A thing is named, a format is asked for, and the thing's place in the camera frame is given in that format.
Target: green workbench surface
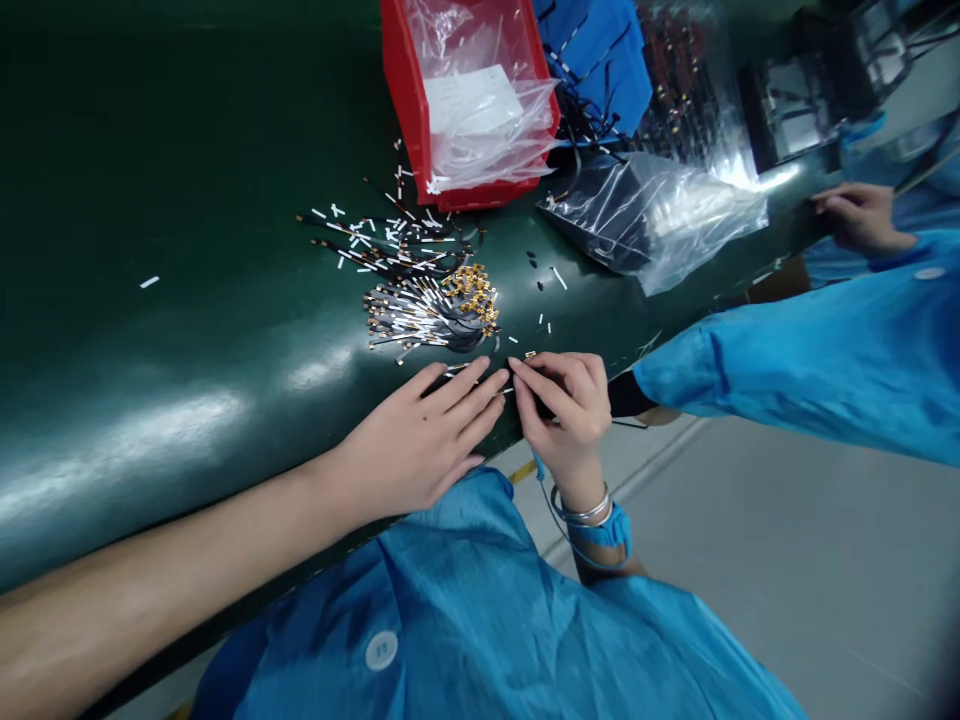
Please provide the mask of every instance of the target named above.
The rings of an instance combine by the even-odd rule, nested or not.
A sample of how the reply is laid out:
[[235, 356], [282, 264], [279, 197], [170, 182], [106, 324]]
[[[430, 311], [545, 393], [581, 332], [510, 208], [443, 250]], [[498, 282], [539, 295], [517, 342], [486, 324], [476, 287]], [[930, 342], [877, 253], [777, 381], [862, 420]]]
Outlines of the green workbench surface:
[[[454, 361], [421, 349], [398, 367], [395, 349], [368, 351], [371, 276], [338, 271], [294, 220], [331, 202], [385, 211], [362, 177], [390, 178], [399, 128], [377, 5], [354, 6], [331, 29], [81, 32], [68, 14], [2, 38], [0, 591], [330, 449], [423, 364]], [[768, 230], [651, 299], [548, 227], [534, 196], [489, 213], [477, 262], [520, 341], [504, 337], [498, 360], [577, 350], [611, 376], [627, 369], [819, 236], [802, 198], [828, 184], [824, 160], [799, 167], [770, 191]], [[508, 404], [481, 451], [519, 437]], [[378, 529], [214, 618], [128, 687]]]

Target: yellow floor line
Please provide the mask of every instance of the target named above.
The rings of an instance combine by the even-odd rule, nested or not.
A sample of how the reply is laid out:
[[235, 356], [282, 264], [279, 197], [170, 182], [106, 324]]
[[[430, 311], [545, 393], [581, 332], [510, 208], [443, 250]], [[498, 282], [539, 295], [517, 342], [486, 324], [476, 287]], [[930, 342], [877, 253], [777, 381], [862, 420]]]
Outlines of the yellow floor line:
[[510, 484], [516, 485], [518, 482], [523, 480], [527, 475], [532, 475], [537, 471], [537, 461], [531, 460], [526, 465], [517, 470], [513, 475], [510, 476]]
[[190, 712], [193, 710], [193, 703], [187, 703], [179, 710], [177, 710], [172, 715], [167, 717], [167, 720], [190, 720]]

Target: white label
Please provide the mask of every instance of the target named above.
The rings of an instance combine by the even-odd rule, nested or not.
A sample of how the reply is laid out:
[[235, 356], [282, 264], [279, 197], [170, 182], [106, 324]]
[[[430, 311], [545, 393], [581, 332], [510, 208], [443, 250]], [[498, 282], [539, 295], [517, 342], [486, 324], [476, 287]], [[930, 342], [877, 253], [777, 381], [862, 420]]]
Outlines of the white label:
[[434, 135], [486, 135], [523, 115], [502, 65], [423, 81]]

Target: floor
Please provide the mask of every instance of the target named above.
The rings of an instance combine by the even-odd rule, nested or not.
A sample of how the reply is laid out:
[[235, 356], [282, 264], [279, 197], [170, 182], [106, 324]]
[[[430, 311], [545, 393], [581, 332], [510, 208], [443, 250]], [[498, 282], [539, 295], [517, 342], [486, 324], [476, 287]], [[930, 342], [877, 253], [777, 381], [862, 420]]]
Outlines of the floor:
[[[601, 452], [651, 574], [700, 595], [811, 718], [931, 716], [939, 668], [960, 659], [960, 471], [686, 416], [614, 426]], [[530, 459], [520, 443], [494, 464], [511, 475]], [[573, 575], [533, 476], [515, 502], [541, 553]], [[209, 657], [113, 720], [169, 714]]]

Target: white button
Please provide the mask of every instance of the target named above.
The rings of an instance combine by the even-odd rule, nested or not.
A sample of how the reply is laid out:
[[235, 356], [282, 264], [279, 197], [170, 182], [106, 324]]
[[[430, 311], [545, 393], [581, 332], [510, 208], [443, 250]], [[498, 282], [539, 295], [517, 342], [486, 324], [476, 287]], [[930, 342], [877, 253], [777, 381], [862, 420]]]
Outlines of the white button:
[[390, 666], [393, 659], [397, 656], [397, 647], [400, 641], [397, 640], [395, 633], [390, 630], [381, 630], [370, 639], [367, 645], [367, 667], [374, 672]]
[[923, 270], [918, 270], [914, 274], [914, 277], [917, 280], [936, 280], [946, 274], [947, 271], [943, 268], [924, 268]]

